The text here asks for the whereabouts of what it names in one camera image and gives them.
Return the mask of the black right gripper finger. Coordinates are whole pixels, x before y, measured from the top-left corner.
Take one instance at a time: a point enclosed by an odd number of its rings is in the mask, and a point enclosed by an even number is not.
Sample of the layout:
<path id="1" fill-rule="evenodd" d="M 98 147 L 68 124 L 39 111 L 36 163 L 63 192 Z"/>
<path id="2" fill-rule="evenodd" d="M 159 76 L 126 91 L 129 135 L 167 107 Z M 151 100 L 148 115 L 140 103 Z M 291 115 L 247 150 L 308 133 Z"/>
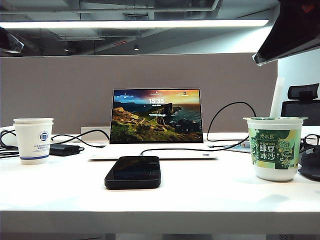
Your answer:
<path id="1" fill-rule="evenodd" d="M 260 49 L 258 66 L 320 47 L 320 2 L 281 0 L 279 14 Z"/>

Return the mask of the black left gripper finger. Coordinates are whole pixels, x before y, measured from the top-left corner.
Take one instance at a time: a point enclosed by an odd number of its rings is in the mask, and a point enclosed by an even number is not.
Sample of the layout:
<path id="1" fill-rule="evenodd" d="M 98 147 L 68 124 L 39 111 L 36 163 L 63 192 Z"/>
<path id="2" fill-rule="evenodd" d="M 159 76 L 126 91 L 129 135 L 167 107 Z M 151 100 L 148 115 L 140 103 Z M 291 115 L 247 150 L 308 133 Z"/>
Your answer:
<path id="1" fill-rule="evenodd" d="M 0 28 L 0 50 L 8 53 L 21 53 L 24 44 L 4 28 Z"/>

